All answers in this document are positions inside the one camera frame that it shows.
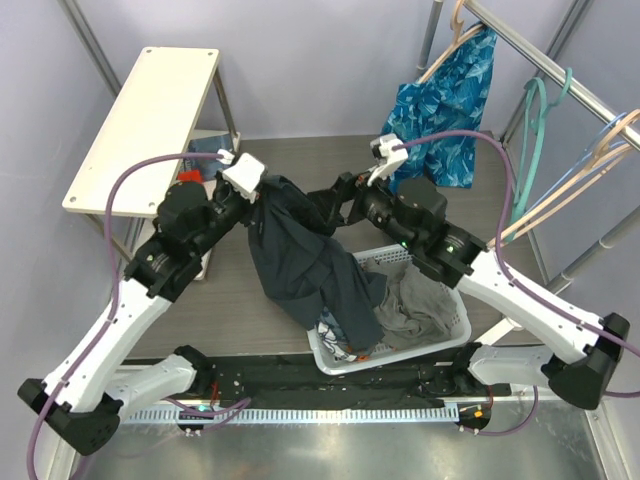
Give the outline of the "dark navy shorts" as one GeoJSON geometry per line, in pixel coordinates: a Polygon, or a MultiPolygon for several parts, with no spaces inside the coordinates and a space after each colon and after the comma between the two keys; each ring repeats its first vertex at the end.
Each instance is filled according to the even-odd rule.
{"type": "Polygon", "coordinates": [[[264,294],[307,330],[327,309],[351,349],[363,352],[384,336],[374,309],[385,298],[386,276],[363,270],[334,232],[292,181],[263,180],[247,234],[264,294]]]}

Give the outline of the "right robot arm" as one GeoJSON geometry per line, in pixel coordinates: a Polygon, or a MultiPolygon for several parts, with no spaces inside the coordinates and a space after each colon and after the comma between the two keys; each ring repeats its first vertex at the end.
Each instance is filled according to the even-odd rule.
{"type": "Polygon", "coordinates": [[[447,200],[424,177],[391,192],[384,181],[341,175],[309,198],[331,227],[370,221],[431,280],[475,297],[533,333],[540,347],[472,343],[457,356],[451,380],[465,395],[485,385],[546,387],[565,402],[595,409],[621,360],[630,324],[582,310],[509,267],[499,254],[446,219],[447,200]]]}

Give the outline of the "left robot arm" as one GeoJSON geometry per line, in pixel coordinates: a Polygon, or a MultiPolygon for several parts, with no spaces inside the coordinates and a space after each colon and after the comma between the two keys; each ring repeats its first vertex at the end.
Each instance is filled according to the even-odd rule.
{"type": "Polygon", "coordinates": [[[146,330],[200,274],[202,257],[241,222],[255,201],[258,179],[223,172],[213,192],[195,182],[169,188],[154,234],[142,244],[114,295],[81,342],[45,378],[28,378],[19,398],[78,454],[100,450],[135,412],[186,393],[205,397],[214,382],[207,357],[179,346],[161,362],[117,382],[114,372],[146,330]]]}

